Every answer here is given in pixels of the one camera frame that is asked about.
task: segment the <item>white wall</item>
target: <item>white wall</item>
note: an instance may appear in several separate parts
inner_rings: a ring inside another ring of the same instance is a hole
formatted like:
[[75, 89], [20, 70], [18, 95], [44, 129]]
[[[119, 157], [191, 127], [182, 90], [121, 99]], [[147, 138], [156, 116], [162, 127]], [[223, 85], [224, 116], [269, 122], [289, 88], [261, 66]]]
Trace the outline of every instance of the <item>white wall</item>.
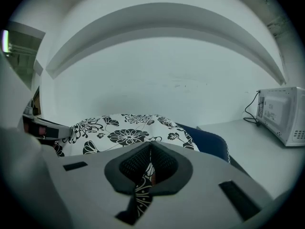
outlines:
[[294, 30], [277, 39], [287, 75], [286, 86], [298, 86], [305, 89], [305, 48]]
[[70, 5], [65, 0], [23, 0], [10, 21], [46, 32], [52, 27], [50, 23], [53, 18], [65, 14], [69, 9]]
[[31, 91], [0, 52], [0, 127], [17, 127], [31, 99]]
[[276, 0], [241, 0], [267, 26], [269, 23], [285, 16], [285, 12]]
[[197, 126], [240, 119], [275, 80], [247, 58], [208, 42], [150, 38], [94, 53], [54, 81], [56, 114], [72, 125], [114, 113], [160, 114]]
[[40, 85], [40, 76], [36, 72], [33, 72], [32, 84], [31, 84], [31, 95], [32, 95], [32, 97], [35, 95], [39, 85]]
[[44, 38], [41, 41], [40, 47], [38, 49], [36, 60], [44, 69], [40, 76], [40, 105], [41, 105], [41, 116], [46, 120], [53, 122], [59, 122], [54, 110], [54, 81], [51, 79], [50, 75], [46, 72], [50, 61], [50, 54], [54, 47], [54, 43], [58, 38], [58, 31], [61, 27], [61, 21], [64, 16], [58, 16], [52, 21], [52, 27], [46, 32]]

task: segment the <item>gray ventilation grille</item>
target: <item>gray ventilation grille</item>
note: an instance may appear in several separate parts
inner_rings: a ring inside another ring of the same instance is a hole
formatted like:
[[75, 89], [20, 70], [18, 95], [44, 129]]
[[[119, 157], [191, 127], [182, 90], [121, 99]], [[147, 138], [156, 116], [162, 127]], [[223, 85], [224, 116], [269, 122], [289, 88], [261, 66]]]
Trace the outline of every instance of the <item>gray ventilation grille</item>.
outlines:
[[294, 138], [305, 139], [305, 130], [295, 130]]

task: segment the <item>blue fabric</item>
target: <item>blue fabric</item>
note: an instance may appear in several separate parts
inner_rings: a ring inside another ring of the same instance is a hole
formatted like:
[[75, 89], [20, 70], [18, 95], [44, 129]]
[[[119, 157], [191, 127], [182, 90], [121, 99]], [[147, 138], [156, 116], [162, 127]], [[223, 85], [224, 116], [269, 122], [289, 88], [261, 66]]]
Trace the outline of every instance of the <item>blue fabric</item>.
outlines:
[[211, 154], [230, 162], [227, 144], [220, 136], [185, 125], [178, 125], [192, 137], [200, 152]]

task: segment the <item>floral fabric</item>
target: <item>floral fabric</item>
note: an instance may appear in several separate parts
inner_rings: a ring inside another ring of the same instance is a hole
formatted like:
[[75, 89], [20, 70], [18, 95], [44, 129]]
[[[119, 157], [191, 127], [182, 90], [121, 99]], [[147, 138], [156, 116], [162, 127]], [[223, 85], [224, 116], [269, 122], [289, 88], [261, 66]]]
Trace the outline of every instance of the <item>floral fabric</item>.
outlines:
[[146, 141], [162, 141], [199, 151], [188, 133], [160, 115], [112, 114], [85, 119], [58, 142], [58, 156], [86, 155]]

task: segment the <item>gray plastic housing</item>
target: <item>gray plastic housing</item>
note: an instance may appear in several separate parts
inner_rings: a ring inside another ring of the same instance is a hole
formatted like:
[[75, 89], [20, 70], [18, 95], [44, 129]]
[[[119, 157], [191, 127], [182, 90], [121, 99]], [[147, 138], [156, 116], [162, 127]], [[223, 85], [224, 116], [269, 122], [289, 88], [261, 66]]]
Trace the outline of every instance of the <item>gray plastic housing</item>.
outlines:
[[[16, 130], [0, 129], [5, 149], [0, 168], [6, 185], [22, 206], [49, 228], [130, 228], [115, 216], [130, 196], [116, 192], [104, 174], [112, 159], [142, 143], [90, 155], [58, 158], [50, 146]], [[175, 195], [154, 196], [134, 228], [231, 228], [243, 220], [218, 186], [232, 180], [263, 209], [271, 197], [253, 179], [212, 155], [160, 143], [193, 166], [188, 183]], [[63, 165], [87, 166], [66, 171]]]

